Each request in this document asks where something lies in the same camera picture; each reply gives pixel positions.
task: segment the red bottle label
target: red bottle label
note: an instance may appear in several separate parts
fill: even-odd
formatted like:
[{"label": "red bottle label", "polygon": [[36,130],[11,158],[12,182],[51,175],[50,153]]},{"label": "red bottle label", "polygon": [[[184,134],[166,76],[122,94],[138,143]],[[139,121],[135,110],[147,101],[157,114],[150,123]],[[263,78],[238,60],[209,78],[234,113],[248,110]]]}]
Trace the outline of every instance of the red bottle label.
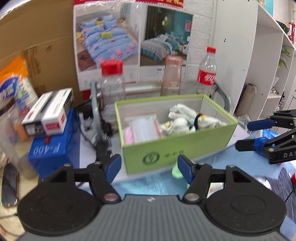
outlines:
[{"label": "red bottle label", "polygon": [[204,85],[214,85],[216,74],[208,73],[202,70],[198,71],[197,82]]}]

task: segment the cardboard box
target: cardboard box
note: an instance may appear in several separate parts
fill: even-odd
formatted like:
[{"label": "cardboard box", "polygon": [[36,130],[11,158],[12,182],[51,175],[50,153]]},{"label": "cardboard box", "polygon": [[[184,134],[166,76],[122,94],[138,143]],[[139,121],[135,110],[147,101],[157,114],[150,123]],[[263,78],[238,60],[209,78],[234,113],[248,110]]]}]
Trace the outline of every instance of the cardboard box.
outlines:
[{"label": "cardboard box", "polygon": [[[226,126],[204,128],[194,133],[176,134],[153,141],[125,145],[124,130],[128,127],[127,117],[156,114],[159,123],[168,121],[169,109],[185,104],[197,112],[216,117]],[[226,147],[237,126],[237,120],[221,106],[203,95],[178,95],[122,100],[115,103],[116,117],[126,172],[147,172],[176,163],[179,154],[189,159],[204,156]]]},{"label": "cardboard box", "polygon": [[73,88],[79,92],[73,54],[73,0],[31,0],[0,20],[0,70],[21,55],[37,94]]},{"label": "cardboard box", "polygon": [[71,88],[43,94],[22,121],[27,135],[40,137],[62,134],[72,103]]}]

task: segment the bed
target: bed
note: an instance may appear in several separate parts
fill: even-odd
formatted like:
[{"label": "bed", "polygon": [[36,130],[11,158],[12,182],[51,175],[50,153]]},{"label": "bed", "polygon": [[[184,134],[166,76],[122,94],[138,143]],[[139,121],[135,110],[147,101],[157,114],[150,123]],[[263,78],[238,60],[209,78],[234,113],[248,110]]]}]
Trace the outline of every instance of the bed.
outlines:
[{"label": "bed", "polygon": [[175,55],[182,51],[183,44],[184,41],[178,37],[160,34],[157,38],[141,43],[141,55],[152,58],[159,64],[167,55]]},{"label": "bed", "polygon": [[138,53],[137,44],[128,36],[128,32],[119,28],[114,17],[103,21],[93,19],[82,26],[86,47],[97,68],[106,60],[124,60]]}]

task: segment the bedding advertisement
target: bedding advertisement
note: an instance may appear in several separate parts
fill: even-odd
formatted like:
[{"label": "bedding advertisement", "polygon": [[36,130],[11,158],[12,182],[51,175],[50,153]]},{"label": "bedding advertisement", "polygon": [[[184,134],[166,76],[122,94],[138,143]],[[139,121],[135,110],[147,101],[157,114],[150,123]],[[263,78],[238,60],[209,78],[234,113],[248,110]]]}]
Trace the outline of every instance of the bedding advertisement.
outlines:
[{"label": "bedding advertisement", "polygon": [[138,1],[82,1],[73,16],[80,91],[99,81],[101,63],[113,59],[123,62],[126,83],[136,83],[161,81],[165,58],[178,55],[184,78],[193,14]]}]

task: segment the pillow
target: pillow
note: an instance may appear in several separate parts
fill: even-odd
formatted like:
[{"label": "pillow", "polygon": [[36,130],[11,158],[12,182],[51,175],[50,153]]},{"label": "pillow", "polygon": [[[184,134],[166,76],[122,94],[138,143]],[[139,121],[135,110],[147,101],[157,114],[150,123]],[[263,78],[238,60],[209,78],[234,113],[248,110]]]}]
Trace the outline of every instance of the pillow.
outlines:
[{"label": "pillow", "polygon": [[159,38],[160,41],[165,42],[165,40],[168,38],[168,36],[164,35],[164,34],[161,34],[158,38]]},{"label": "pillow", "polygon": [[82,34],[85,36],[85,38],[88,38],[89,36],[91,36],[92,34],[94,33],[97,33],[97,32],[104,32],[105,29],[104,29],[104,26],[103,25],[97,25],[97,26],[94,26],[94,27],[91,27],[91,28],[84,28],[82,30]]},{"label": "pillow", "polygon": [[101,38],[102,39],[112,38],[112,32],[109,31],[109,32],[103,32],[103,33],[101,33]]},{"label": "pillow", "polygon": [[104,27],[105,27],[105,29],[118,27],[117,20],[114,19],[113,21],[105,21]]},{"label": "pillow", "polygon": [[90,20],[89,22],[82,23],[82,24],[80,25],[80,27],[81,27],[82,29],[84,29],[84,28],[94,27],[94,26],[96,26],[96,21],[97,21],[97,18],[94,18],[94,19]]},{"label": "pillow", "polygon": [[110,14],[108,16],[102,16],[102,20],[103,21],[113,21],[113,20],[115,20],[115,17],[113,17],[113,15]]},{"label": "pillow", "polygon": [[173,31],[171,31],[170,34],[171,34],[173,37],[179,37],[179,38],[181,38],[181,34],[177,34],[177,33],[173,32]]},{"label": "pillow", "polygon": [[177,42],[180,42],[180,38],[179,37],[177,37],[177,36],[171,36],[171,39],[172,40],[175,40],[175,41],[177,41]]},{"label": "pillow", "polygon": [[103,24],[104,23],[104,21],[102,20],[102,21],[96,21],[96,24],[97,25],[101,25],[101,24]]}]

